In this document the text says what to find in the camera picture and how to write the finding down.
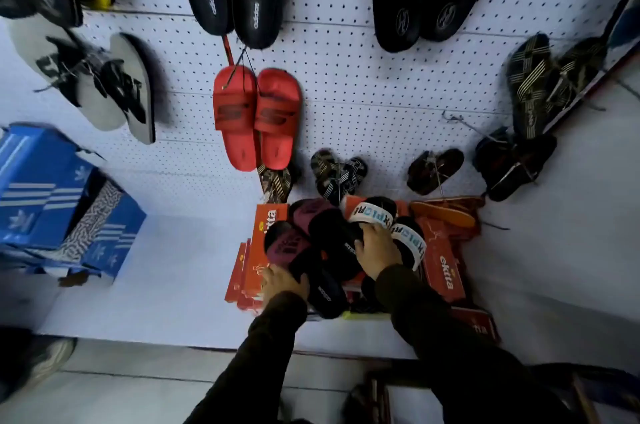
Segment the person's right hand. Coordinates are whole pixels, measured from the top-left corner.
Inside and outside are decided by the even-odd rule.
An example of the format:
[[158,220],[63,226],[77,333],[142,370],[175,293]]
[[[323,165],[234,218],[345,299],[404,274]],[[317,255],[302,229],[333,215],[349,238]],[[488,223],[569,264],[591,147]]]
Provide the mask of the person's right hand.
[[376,281],[388,267],[402,265],[398,248],[356,248],[356,258],[364,273]]

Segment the person's left hand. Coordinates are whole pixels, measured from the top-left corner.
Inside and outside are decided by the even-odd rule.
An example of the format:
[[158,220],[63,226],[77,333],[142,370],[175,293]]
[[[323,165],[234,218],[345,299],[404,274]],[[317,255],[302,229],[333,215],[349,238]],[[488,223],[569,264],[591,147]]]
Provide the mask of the person's left hand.
[[269,265],[262,271],[261,287],[263,308],[280,293],[293,293],[307,302],[310,292],[307,274],[303,273],[297,280],[288,270],[276,265]]

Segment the maroon and black slide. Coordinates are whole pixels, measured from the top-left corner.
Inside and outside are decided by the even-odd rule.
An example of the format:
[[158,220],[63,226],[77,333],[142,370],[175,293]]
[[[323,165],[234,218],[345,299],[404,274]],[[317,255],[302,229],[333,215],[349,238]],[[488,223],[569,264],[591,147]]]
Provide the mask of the maroon and black slide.
[[328,271],[321,251],[291,223],[279,220],[269,227],[264,252],[269,263],[287,270],[296,281],[307,276],[307,301],[317,315],[332,320],[348,309],[345,291]]
[[289,220],[326,253],[327,271],[336,280],[350,281],[362,272],[355,242],[363,242],[363,231],[349,223],[340,208],[324,198],[300,200],[290,205]]

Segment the person's right forearm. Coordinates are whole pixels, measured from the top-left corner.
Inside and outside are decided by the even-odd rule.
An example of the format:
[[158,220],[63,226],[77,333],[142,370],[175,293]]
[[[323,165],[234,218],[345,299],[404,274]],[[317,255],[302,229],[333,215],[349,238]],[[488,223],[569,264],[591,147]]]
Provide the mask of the person's right forearm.
[[577,424],[528,367],[455,318],[409,268],[386,268],[375,291],[420,360],[445,424]]

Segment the person's left forearm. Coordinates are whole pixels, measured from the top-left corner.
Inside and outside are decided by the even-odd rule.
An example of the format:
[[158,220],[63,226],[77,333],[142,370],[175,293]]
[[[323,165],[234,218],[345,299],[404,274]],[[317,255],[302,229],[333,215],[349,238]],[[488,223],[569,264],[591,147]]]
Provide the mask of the person's left forearm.
[[307,319],[292,291],[272,297],[236,355],[184,424],[278,424],[278,407],[294,337]]

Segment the small striped sandal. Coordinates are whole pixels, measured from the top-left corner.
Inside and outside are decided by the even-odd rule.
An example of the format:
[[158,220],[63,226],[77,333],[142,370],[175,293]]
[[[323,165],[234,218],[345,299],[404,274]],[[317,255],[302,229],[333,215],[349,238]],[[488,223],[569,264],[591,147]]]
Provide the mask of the small striped sandal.
[[341,200],[346,195],[355,195],[367,173],[367,164],[360,157],[340,162],[337,180],[339,199]]
[[291,166],[287,166],[283,170],[271,170],[261,164],[257,168],[257,174],[262,187],[263,203],[281,204],[287,202],[293,185]]
[[310,167],[316,178],[318,194],[338,207],[348,188],[348,171],[327,148],[321,148],[311,157]]

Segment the orange flip-flop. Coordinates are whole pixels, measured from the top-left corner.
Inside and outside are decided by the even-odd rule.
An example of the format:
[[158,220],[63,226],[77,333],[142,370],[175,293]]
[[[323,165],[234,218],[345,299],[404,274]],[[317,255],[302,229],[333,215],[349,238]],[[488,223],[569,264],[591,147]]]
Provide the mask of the orange flip-flop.
[[408,203],[414,217],[441,220],[455,227],[472,229],[479,224],[477,212],[485,205],[484,196],[457,196],[417,200]]

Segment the pile of orange shoe boxes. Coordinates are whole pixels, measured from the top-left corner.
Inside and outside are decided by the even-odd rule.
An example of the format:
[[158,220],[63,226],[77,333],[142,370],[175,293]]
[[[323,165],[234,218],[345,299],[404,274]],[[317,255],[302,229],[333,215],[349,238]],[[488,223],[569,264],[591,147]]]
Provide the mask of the pile of orange shoe boxes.
[[[493,343],[500,343],[500,335],[491,313],[478,306],[467,279],[467,268],[460,246],[481,233],[481,221],[477,227],[464,229],[441,220],[414,217],[408,203],[396,200],[397,217],[410,216],[422,228],[426,252],[420,267],[414,274],[451,304],[452,314]],[[259,205],[255,213],[252,236],[241,242],[225,293],[225,302],[239,310],[258,315],[262,309],[259,293],[259,272],[266,265],[262,243],[268,225],[284,218],[289,205]]]

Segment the metal pegboard hook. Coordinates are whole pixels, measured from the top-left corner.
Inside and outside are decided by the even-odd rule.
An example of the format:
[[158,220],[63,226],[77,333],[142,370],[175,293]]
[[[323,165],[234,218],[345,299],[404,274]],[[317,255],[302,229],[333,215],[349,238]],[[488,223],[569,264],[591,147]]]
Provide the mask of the metal pegboard hook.
[[441,117],[442,117],[442,119],[444,121],[446,121],[448,123],[458,123],[460,125],[463,125],[464,127],[467,127],[469,130],[472,130],[473,132],[476,132],[476,134],[479,134],[484,139],[489,139],[489,140],[494,141],[496,143],[500,143],[499,140],[497,140],[495,137],[490,135],[488,132],[485,132],[484,130],[476,128],[475,126],[473,126],[470,123],[468,123],[467,121],[465,121],[461,116],[455,116],[454,114],[447,115],[447,111],[443,110]]

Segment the blue patterned shoe box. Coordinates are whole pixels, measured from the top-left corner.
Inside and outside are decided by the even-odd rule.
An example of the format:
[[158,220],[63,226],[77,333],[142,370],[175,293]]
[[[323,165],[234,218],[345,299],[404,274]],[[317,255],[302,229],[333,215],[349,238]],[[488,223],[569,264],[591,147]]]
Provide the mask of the blue patterned shoe box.
[[62,267],[88,270],[113,281],[146,218],[140,205],[107,179],[56,255],[49,259]]

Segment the dark wooden stool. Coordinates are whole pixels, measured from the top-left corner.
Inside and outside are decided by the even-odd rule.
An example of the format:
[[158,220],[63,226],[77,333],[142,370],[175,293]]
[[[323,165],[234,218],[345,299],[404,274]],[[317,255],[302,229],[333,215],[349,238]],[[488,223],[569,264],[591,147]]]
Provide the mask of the dark wooden stool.
[[348,395],[341,424],[640,424],[640,376],[546,363],[446,378],[418,363],[370,372]]

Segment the black gold striped sandal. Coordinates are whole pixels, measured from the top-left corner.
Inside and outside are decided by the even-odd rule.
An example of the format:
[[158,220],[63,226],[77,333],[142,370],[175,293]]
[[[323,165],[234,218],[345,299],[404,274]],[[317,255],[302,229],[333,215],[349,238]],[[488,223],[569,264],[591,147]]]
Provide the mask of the black gold striped sandal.
[[520,138],[534,139],[545,127],[547,81],[551,71],[548,36],[539,32],[510,56],[506,80],[513,111],[513,126]]
[[607,46],[603,37],[581,40],[552,61],[543,104],[547,122],[570,108],[576,97],[604,67]]

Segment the grey flip-flop with black print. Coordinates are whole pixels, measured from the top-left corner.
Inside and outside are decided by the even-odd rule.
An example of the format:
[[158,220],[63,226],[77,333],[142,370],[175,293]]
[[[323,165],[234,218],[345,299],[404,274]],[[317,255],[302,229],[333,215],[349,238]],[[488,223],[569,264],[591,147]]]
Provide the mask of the grey flip-flop with black print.
[[144,145],[156,141],[154,85],[150,62],[142,42],[118,32],[109,39],[110,59],[102,73],[109,96],[124,113],[131,135]]
[[6,23],[18,56],[46,83],[34,88],[34,92],[58,91],[99,131],[110,132],[124,126],[124,111],[99,80],[94,51],[85,49],[68,29],[40,14],[7,19]]

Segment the person's grey shoe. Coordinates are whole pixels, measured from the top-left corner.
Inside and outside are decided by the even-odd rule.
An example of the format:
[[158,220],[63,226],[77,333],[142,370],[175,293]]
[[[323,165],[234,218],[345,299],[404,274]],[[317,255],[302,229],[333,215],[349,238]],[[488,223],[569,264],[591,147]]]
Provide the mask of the person's grey shoe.
[[0,326],[0,404],[57,372],[68,362],[77,342],[76,338]]

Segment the black strappy sandals pair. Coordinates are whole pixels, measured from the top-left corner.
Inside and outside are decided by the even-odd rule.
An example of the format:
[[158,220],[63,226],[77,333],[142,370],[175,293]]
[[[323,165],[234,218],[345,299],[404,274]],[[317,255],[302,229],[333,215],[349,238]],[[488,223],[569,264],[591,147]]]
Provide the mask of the black strappy sandals pair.
[[524,139],[501,127],[477,143],[472,165],[486,184],[486,196],[503,202],[521,186],[537,181],[556,147],[553,135]]

